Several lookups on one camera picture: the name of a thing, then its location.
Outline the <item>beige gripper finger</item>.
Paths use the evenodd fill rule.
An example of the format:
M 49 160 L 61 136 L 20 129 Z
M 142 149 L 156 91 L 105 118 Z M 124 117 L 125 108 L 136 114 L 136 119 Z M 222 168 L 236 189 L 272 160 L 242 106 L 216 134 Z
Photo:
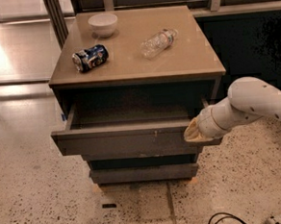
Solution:
M 197 124 L 198 118 L 195 117 L 192 119 L 190 124 L 185 130 L 184 133 L 184 140 L 187 142 L 206 142 L 206 141 L 211 141 L 211 138 L 205 137 L 198 129 L 198 124 Z

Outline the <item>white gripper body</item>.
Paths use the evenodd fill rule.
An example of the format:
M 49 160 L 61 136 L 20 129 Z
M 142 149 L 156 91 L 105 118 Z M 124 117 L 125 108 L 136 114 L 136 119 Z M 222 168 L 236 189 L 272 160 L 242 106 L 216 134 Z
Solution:
M 213 117 L 213 106 L 211 105 L 198 114 L 196 124 L 200 135 L 205 140 L 220 139 L 229 133 L 228 130 L 219 127 L 216 123 Z

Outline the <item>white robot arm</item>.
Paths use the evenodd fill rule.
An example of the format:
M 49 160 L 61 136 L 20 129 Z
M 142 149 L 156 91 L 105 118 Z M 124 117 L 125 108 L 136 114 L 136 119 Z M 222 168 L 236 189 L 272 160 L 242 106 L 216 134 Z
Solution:
M 220 139 L 265 116 L 281 121 L 281 90 L 258 78 L 242 77 L 229 86 L 224 99 L 201 110 L 186 128 L 184 140 Z

